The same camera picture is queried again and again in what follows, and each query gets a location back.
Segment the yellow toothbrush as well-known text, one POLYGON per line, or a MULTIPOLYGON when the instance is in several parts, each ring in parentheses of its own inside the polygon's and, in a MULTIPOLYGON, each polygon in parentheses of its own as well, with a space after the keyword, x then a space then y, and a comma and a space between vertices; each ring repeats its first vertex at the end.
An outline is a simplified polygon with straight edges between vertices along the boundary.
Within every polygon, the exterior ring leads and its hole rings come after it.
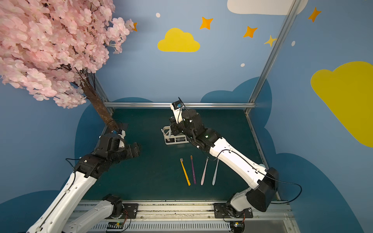
POLYGON ((189 177, 188 177, 187 171, 186 171, 185 166, 184 166, 183 158, 180 158, 180 163, 181 163, 181 166, 182 166, 182 169, 183 169, 183 173, 184 173, 185 178, 186 178, 186 182, 187 182, 188 186, 191 186, 191 182, 190 182, 190 180, 189 180, 189 177))

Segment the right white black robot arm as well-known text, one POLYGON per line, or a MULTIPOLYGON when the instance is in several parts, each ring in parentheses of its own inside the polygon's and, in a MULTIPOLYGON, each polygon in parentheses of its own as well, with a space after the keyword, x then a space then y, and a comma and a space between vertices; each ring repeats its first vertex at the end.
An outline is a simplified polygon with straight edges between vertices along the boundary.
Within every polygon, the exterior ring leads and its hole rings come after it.
POLYGON ((194 109, 184 111, 179 103, 171 104, 170 108, 173 111, 170 118, 173 135, 185 135, 190 144, 225 163, 248 184, 248 189, 236 193, 226 203, 230 214, 250 207, 266 212, 278 190, 278 171, 253 162, 218 132, 206 128, 194 109))

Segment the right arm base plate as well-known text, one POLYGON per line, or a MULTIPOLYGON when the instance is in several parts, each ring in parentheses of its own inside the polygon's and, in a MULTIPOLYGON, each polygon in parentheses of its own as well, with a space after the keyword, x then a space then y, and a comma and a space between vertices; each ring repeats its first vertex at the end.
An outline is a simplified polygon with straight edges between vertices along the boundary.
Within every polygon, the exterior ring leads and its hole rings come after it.
POLYGON ((231 204, 228 203, 214 203, 213 204, 215 218, 253 218, 252 207, 239 211, 235 209, 231 204))

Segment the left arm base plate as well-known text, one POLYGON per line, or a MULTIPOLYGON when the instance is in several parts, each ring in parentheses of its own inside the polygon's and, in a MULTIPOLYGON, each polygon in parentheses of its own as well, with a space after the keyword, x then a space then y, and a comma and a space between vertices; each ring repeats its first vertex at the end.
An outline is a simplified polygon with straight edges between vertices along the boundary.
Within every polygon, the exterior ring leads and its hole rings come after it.
POLYGON ((135 219, 137 216, 139 205, 137 203, 122 203, 116 204, 113 209, 113 213, 109 216, 109 219, 135 219))

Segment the purple toothbrush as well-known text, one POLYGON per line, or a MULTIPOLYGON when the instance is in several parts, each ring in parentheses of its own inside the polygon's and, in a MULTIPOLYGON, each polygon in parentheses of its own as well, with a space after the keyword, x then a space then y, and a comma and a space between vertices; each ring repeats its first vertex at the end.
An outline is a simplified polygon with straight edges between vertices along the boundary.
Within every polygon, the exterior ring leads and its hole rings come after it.
POLYGON ((190 156, 190 160, 191 160, 191 168, 192 168, 193 183, 196 185, 197 182, 196 182, 195 168, 194 168, 193 156, 192 156, 192 155, 190 156))

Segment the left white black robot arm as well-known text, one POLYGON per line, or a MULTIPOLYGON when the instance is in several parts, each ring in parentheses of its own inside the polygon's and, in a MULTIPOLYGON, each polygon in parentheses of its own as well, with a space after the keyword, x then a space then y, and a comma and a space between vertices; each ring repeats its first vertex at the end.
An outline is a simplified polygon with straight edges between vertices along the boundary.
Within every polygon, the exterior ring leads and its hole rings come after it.
POLYGON ((114 164, 140 155, 141 146, 125 141, 125 131, 102 135, 93 152, 83 156, 60 193, 28 229, 29 233, 86 233, 106 218, 121 218, 125 214, 122 199, 106 195, 95 207, 68 223, 86 192, 114 164))

